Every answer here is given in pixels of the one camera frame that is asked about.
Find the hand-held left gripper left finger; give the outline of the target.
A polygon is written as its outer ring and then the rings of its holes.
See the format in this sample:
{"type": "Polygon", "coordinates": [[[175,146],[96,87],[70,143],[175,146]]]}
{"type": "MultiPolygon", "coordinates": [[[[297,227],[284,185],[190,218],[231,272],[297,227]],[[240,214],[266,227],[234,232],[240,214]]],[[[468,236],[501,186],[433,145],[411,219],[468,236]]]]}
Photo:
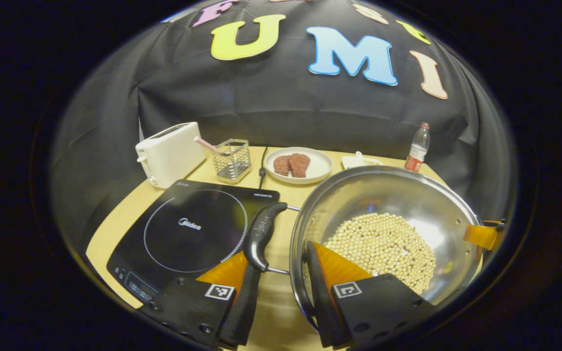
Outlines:
{"type": "Polygon", "coordinates": [[[204,349],[246,345],[261,273],[242,251],[197,278],[178,277],[139,311],[204,349]]]}

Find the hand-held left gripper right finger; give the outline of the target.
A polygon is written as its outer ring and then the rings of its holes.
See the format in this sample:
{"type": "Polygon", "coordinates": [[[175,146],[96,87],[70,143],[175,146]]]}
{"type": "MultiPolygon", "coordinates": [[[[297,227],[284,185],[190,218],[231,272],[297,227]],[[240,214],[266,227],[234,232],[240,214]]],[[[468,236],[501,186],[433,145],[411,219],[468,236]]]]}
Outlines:
{"type": "Polygon", "coordinates": [[[365,350],[395,341],[436,307],[390,273],[372,276],[313,241],[306,243],[314,313],[323,346],[365,350]]]}

